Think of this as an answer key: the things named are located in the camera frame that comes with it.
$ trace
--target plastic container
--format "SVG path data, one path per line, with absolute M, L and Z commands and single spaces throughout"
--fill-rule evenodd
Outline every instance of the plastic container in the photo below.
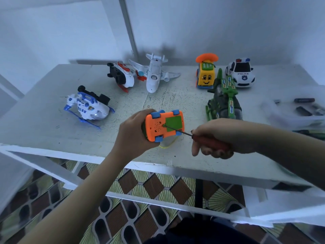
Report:
M 287 130 L 324 129 L 325 115 L 317 115 L 312 107 L 317 103 L 325 107 L 325 86 L 299 86 L 292 88 L 280 88 L 268 91 L 267 100 L 263 101 L 261 108 L 270 124 Z M 315 102 L 296 103 L 295 98 L 315 98 Z M 302 116 L 296 108 L 302 106 L 312 116 Z

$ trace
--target hand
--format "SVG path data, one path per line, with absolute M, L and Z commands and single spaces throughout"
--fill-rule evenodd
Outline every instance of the hand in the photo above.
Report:
M 196 135 L 213 135 L 216 139 L 231 144 L 232 149 L 227 152 L 222 150 L 215 151 L 193 141 L 192 155 L 197 156 L 201 149 L 204 155 L 228 159 L 233 156 L 234 151 L 239 153 L 255 152 L 258 138 L 262 133 L 261 129 L 265 126 L 266 125 L 263 124 L 226 118 L 211 120 L 198 126 L 196 129 L 192 130 L 191 133 Z
M 138 111 L 121 123 L 111 153 L 123 158 L 128 163 L 145 151 L 159 146 L 160 143 L 147 140 L 141 130 L 141 124 L 146 116 L 152 112 L 155 112 L 155 110 Z

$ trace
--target floor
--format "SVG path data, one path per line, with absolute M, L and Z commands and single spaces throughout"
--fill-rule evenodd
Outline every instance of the floor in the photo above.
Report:
M 71 160 L 51 159 L 70 171 L 76 164 Z M 96 167 L 96 164 L 85 163 L 78 176 L 85 179 Z M 31 231 L 69 195 L 71 191 L 62 186 L 62 182 L 35 170 L 0 215 L 0 243 L 15 244 Z M 195 179 L 124 169 L 110 191 L 194 206 Z M 242 186 L 205 180 L 202 203 L 205 208 L 222 212 L 241 209 L 245 207 Z M 80 243 L 142 243 L 176 226 L 185 217 L 193 215 L 105 197 Z M 234 227 L 262 244 L 325 243 L 325 238 L 313 238 L 301 224 L 277 224 L 274 228 L 234 224 Z

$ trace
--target yellow string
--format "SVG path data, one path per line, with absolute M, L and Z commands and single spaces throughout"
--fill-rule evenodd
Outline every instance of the yellow string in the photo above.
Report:
M 167 149 L 168 147 L 170 147 L 175 141 L 176 141 L 176 139 L 178 138 L 178 136 L 176 136 L 176 138 L 168 145 L 168 146 L 159 146 L 160 148 L 162 148 L 162 149 Z

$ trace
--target person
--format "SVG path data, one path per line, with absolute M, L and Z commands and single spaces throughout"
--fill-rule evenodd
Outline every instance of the person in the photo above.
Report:
M 55 210 L 20 240 L 20 244 L 79 243 L 96 208 L 120 171 L 145 151 L 159 143 L 149 142 L 141 124 L 153 109 L 139 111 L 121 123 L 111 152 Z M 325 190 L 325 144 L 323 141 L 268 125 L 234 119 L 211 120 L 191 131 L 196 135 L 213 135 L 231 144 L 232 150 L 215 151 L 193 142 L 192 155 L 228 159 L 234 152 L 258 152 L 286 169 Z M 221 223 L 183 220 L 166 235 L 147 243 L 256 243 L 246 235 Z

